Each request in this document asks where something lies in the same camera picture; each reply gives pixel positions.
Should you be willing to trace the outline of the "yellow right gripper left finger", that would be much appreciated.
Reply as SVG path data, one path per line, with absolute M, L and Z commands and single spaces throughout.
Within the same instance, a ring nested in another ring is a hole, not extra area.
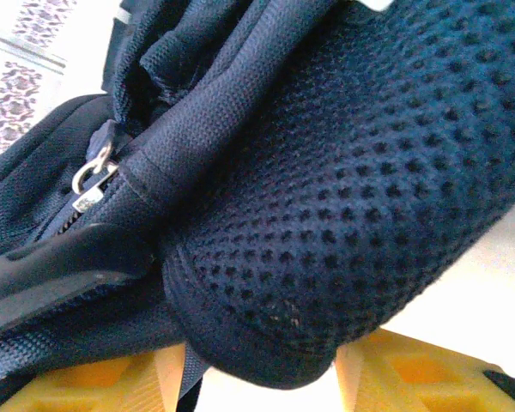
M 0 411 L 174 411 L 185 364 L 183 344 L 154 352 L 4 380 Z

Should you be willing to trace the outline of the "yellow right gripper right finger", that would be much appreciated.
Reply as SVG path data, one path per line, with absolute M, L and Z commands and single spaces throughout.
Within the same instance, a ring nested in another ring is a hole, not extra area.
M 347 411 L 515 411 L 515 378 L 447 348 L 378 329 L 341 346 Z

